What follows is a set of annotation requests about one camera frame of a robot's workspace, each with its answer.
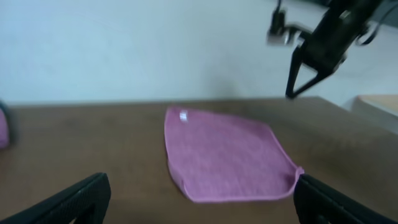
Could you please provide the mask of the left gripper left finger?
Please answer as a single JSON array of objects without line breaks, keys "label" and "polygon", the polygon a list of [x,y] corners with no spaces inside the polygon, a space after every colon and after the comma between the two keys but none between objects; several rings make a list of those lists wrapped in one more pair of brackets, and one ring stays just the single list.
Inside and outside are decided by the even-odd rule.
[{"label": "left gripper left finger", "polygon": [[65,190],[1,221],[3,224],[102,224],[111,198],[105,173],[93,174]]}]

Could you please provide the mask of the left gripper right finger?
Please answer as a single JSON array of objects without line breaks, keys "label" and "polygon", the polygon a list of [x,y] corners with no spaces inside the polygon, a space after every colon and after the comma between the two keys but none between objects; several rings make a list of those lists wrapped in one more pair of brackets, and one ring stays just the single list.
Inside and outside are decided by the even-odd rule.
[{"label": "left gripper right finger", "polygon": [[397,224],[308,174],[298,179],[294,205],[301,224]]}]

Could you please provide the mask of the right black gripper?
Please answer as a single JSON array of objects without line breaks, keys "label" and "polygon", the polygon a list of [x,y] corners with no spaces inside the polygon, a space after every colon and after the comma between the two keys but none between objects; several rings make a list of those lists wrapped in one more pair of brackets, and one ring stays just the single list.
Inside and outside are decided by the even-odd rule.
[{"label": "right black gripper", "polygon": [[[285,96],[294,99],[330,76],[344,61],[345,53],[357,36],[362,33],[381,0],[337,0],[330,3],[315,30],[295,49],[290,63]],[[318,71],[317,75],[294,90],[302,62]]]}]

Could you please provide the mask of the purple microfiber cloth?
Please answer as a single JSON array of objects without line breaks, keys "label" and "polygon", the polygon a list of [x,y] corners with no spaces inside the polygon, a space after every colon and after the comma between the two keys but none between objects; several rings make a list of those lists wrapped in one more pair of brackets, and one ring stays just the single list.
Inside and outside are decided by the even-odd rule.
[{"label": "purple microfiber cloth", "polygon": [[268,124],[239,116],[171,106],[164,140],[170,175],[195,203],[280,200],[304,173]]}]

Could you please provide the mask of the purple folded cloth in stack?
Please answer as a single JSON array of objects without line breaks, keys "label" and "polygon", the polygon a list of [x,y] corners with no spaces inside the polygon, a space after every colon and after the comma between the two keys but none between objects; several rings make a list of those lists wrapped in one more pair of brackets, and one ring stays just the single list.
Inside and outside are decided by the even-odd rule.
[{"label": "purple folded cloth in stack", "polygon": [[7,117],[3,109],[1,109],[0,117],[0,148],[4,149],[9,145],[10,140]]}]

